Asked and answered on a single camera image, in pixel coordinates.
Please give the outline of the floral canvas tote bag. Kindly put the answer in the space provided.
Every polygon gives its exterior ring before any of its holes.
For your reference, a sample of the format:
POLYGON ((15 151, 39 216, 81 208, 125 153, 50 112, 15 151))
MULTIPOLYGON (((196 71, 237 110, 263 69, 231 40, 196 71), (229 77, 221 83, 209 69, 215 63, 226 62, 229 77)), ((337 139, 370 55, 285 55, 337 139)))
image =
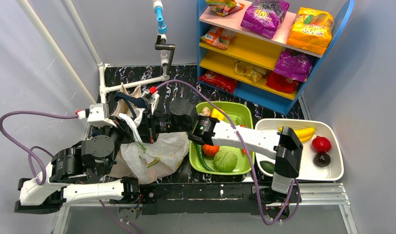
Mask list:
MULTIPOLYGON (((123 84, 121 84, 120 87, 120 92, 123 92, 124 94, 129 95, 130 97, 134 98, 139 98, 141 97, 141 85, 138 85, 133 92, 128 93, 128 91, 123 87, 123 84)), ((123 113, 123 114, 128 114, 130 117, 133 115, 129 111, 128 105, 123 101, 119 100, 117 102, 117 107, 112 113, 112 116, 117 116, 118 114, 123 113)), ((114 178, 122 178, 122 177, 133 177, 134 174, 132 173, 131 169, 127 165, 126 161, 123 159, 121 151, 119 150, 117 153, 116 157, 117 163, 113 166, 110 174, 108 175, 109 177, 114 177, 114 178)))

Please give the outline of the white plastic grocery bag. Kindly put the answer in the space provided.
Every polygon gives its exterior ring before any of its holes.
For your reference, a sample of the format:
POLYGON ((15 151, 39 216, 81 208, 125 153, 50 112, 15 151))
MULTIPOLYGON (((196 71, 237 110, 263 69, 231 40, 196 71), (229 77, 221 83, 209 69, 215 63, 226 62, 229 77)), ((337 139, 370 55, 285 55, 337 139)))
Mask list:
POLYGON ((177 171, 188 152, 185 132, 159 134, 153 144, 123 143, 109 176, 135 177, 141 185, 150 184, 177 171))

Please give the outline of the purple snack bag top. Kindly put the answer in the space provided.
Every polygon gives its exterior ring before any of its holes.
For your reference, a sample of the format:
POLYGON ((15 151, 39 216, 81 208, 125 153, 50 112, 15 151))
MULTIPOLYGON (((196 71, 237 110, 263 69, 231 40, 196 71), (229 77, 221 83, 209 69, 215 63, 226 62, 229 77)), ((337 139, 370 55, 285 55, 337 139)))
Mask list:
POLYGON ((240 26, 272 39, 283 23, 289 6, 284 0, 256 0, 245 11, 240 26))

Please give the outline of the yellow snack bag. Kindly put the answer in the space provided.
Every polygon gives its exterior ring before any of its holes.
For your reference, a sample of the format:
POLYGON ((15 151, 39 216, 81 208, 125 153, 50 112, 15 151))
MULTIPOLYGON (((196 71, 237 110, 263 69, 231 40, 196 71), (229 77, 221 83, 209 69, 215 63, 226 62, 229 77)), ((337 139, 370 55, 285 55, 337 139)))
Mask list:
POLYGON ((329 12, 301 7, 290 27, 287 44, 323 55, 332 40, 333 25, 329 12))

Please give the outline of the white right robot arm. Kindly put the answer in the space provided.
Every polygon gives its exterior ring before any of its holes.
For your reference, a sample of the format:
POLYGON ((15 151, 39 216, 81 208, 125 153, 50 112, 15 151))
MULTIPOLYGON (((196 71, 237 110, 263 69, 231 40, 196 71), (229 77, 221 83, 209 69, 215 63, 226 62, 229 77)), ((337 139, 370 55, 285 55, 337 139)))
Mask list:
POLYGON ((286 194, 299 176, 303 144, 290 127, 283 127, 277 136, 267 131, 234 125, 215 117, 198 114, 194 105, 179 98, 171 102, 168 114, 145 110, 138 127, 141 139, 157 141, 162 133, 185 132, 198 145, 218 145, 245 149, 275 161, 271 190, 286 194))

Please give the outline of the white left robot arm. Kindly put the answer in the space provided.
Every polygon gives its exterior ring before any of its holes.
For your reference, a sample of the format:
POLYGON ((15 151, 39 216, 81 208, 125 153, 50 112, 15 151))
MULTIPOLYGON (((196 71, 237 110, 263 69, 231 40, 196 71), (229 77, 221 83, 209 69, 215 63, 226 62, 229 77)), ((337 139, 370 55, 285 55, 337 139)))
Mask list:
POLYGON ((85 184, 91 177, 108 175, 117 164, 120 146, 132 135, 126 121, 112 118, 113 126, 101 127, 100 134, 59 151, 46 167, 47 176, 22 178, 20 198, 14 211, 23 214, 51 214, 63 205, 96 200, 136 203, 140 199, 137 179, 122 177, 107 183, 85 184))

